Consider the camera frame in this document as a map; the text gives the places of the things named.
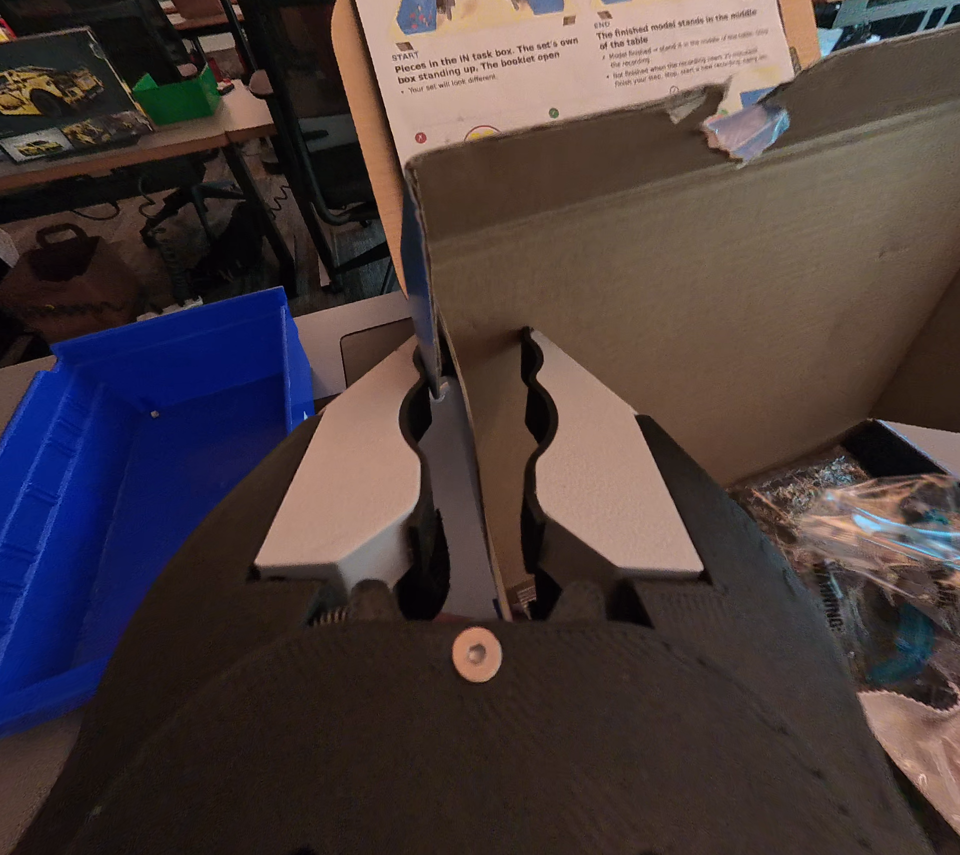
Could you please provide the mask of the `grey office table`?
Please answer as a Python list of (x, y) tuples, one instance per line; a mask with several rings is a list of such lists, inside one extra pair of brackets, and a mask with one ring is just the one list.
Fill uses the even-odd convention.
[(77, 177), (107, 177), (121, 169), (216, 151), (222, 154), (244, 199), (254, 207), (264, 238), (277, 262), (282, 287), (287, 297), (295, 298), (299, 294), (296, 261), (242, 151), (246, 143), (275, 132), (265, 102), (257, 99), (247, 86), (239, 84), (221, 99), (213, 115), (162, 126), (136, 142), (24, 164), (2, 162), (1, 225), (12, 225), (34, 217), (33, 213), (17, 211), (13, 202), (16, 193), (44, 189)]

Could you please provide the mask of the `brown paper bag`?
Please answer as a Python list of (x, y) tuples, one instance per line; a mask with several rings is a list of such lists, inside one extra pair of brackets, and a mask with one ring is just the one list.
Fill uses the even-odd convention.
[(48, 345), (134, 322), (146, 305), (137, 273), (74, 223), (39, 229), (1, 284), (2, 309)]

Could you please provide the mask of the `blue plastic bin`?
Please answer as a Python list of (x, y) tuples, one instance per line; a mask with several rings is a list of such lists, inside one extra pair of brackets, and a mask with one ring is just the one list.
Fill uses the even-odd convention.
[(53, 352), (2, 435), (3, 737), (92, 697), (186, 537), (315, 413), (280, 287)]

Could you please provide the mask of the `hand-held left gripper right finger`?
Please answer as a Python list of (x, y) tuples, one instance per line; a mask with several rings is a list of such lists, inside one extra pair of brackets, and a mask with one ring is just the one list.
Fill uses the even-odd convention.
[(521, 333), (525, 426), (521, 549), (553, 582), (697, 580), (705, 565), (638, 413), (546, 335)]

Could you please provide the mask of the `blue robot kit box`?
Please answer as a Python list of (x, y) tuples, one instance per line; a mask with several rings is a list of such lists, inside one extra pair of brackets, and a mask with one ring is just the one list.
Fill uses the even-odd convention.
[(407, 167), (406, 269), (457, 369), (491, 545), (522, 555), (522, 331), (627, 402), (704, 565), (553, 581), (509, 627), (507, 843), (603, 853), (952, 853), (870, 731), (826, 620), (724, 484), (868, 420), (958, 440), (958, 27), (826, 57), (743, 167), (665, 107)]

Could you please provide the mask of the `plywood board stand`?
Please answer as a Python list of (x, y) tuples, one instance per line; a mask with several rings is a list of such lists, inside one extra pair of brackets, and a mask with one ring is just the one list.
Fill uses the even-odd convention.
[[(811, 0), (778, 0), (778, 4), (794, 71), (798, 73), (821, 58), (813, 3)], [(354, 0), (335, 1), (331, 38), (383, 225), (390, 266), (399, 290), (406, 295), (402, 268), (402, 166)]]

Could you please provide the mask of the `white power strip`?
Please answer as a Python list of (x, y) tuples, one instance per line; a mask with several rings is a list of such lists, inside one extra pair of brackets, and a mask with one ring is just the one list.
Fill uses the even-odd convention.
[(150, 321), (153, 319), (158, 319), (162, 317), (169, 317), (174, 314), (187, 311), (194, 308), (199, 308), (204, 306), (204, 299), (201, 297), (195, 297), (186, 300), (183, 303), (174, 303), (164, 308), (157, 306), (150, 306), (149, 309), (143, 311), (136, 317), (136, 321)]

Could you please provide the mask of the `green plastic bin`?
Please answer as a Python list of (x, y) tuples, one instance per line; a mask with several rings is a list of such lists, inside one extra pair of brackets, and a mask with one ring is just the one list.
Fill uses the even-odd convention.
[(131, 94), (156, 128), (213, 116), (220, 105), (218, 82), (210, 66), (180, 81), (158, 84), (149, 73), (131, 89)]

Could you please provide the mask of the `yellow truck kit box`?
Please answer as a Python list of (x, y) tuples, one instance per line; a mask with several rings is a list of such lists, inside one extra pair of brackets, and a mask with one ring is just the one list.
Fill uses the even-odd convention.
[(87, 26), (1, 45), (1, 150), (8, 161), (112, 150), (154, 131)]

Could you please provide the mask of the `printed instruction sheet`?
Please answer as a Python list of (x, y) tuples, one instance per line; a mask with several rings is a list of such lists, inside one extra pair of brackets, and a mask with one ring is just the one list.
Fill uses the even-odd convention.
[(401, 165), (716, 85), (733, 114), (797, 74), (779, 0), (354, 0)]

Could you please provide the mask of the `black office chair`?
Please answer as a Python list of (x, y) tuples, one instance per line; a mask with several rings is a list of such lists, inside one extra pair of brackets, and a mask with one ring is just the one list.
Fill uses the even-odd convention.
[(273, 149), (330, 282), (385, 262), (385, 295), (397, 280), (387, 242), (337, 261), (324, 231), (380, 222), (334, 53), (336, 1), (236, 0), (254, 65), (249, 88), (269, 109)]

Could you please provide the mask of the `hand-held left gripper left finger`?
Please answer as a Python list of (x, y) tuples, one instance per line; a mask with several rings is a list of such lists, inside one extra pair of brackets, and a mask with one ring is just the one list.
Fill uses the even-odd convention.
[(411, 336), (326, 406), (255, 558), (261, 577), (348, 595), (366, 580), (396, 587), (428, 574), (430, 399)]

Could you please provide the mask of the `pile of parts bags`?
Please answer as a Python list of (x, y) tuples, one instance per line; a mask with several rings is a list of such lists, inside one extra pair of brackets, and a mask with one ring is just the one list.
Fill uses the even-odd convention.
[(873, 735), (958, 853), (959, 485), (919, 453), (839, 445), (727, 489), (818, 597)]

